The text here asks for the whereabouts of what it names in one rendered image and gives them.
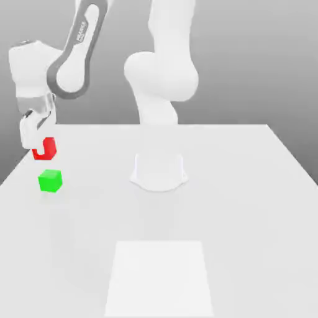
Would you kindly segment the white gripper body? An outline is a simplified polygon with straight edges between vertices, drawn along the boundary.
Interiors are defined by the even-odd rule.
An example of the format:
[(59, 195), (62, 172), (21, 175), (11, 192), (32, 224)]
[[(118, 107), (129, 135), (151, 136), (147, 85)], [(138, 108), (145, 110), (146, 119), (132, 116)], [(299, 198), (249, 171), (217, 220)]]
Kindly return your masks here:
[(55, 124), (55, 112), (49, 112), (45, 117), (37, 112), (27, 112), (19, 124), (22, 146), (27, 150), (44, 150), (43, 141), (53, 137)]

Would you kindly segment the small red cube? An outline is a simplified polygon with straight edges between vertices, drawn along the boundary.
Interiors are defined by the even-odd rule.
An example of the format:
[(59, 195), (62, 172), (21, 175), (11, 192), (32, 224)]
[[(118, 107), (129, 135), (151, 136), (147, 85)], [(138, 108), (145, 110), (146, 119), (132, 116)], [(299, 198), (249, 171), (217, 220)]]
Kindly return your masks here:
[(53, 137), (46, 137), (43, 140), (43, 154), (38, 154), (36, 149), (32, 149), (32, 154), (35, 160), (51, 160), (57, 153), (55, 139)]

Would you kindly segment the small green cube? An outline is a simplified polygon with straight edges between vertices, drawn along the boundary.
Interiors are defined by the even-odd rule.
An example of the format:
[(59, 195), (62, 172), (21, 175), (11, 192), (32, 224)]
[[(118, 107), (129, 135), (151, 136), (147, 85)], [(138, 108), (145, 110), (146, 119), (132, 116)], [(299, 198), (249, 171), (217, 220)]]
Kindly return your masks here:
[(62, 184), (62, 174), (60, 170), (45, 170), (38, 176), (40, 190), (43, 192), (55, 193)]

